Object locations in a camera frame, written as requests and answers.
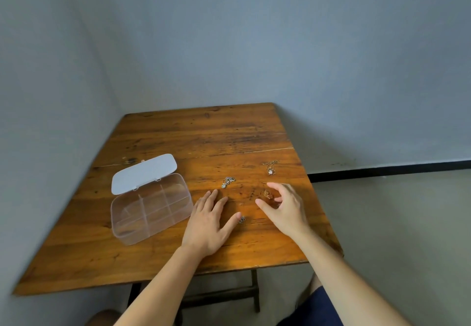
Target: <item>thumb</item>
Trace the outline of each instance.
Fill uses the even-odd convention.
[[[236,227],[236,225],[239,223],[239,220],[240,220],[241,217],[242,217],[242,213],[237,212],[231,218],[229,218],[229,220],[226,222],[224,227],[221,228],[219,233],[222,235],[222,243],[223,244],[229,238],[231,232]]]
[[[267,215],[267,217],[273,221],[273,217],[275,216],[276,210],[274,208],[271,208],[268,203],[265,201],[261,200],[260,198],[257,198],[255,200],[255,203],[257,206],[260,207],[260,209]]]

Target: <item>hand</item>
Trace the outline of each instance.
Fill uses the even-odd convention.
[[[267,186],[274,188],[281,195],[281,197],[275,198],[276,202],[281,202],[278,209],[270,207],[260,198],[257,198],[255,203],[274,225],[291,239],[295,233],[306,230],[306,228],[310,229],[304,213],[302,198],[299,197],[294,188],[286,183],[276,182],[268,182]]]
[[[218,190],[212,193],[209,191],[197,200],[190,220],[183,234],[182,246],[190,246],[200,253],[201,258],[214,254],[229,238],[232,230],[238,224],[242,213],[237,212],[226,223],[219,228],[222,207],[227,202],[227,197],[221,198],[213,208],[214,200],[218,195]]]

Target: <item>dark blue shorts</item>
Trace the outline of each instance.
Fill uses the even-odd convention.
[[[324,287],[317,288],[309,298],[278,326],[343,326]]]

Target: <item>forearm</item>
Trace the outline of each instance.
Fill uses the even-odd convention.
[[[345,326],[409,325],[329,245],[310,229],[293,236]]]
[[[115,326],[171,326],[201,259],[197,250],[179,247]]]

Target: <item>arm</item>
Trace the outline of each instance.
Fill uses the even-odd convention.
[[[213,208],[218,191],[209,191],[193,208],[181,246],[162,270],[127,308],[115,326],[171,326],[190,280],[201,260],[227,240],[242,214],[234,214],[223,228],[219,220],[227,197]]]
[[[301,248],[345,326],[410,325],[311,230],[302,199],[290,185],[268,182],[268,186],[280,193],[275,201],[281,205],[273,209],[261,199],[256,199],[256,204]]]

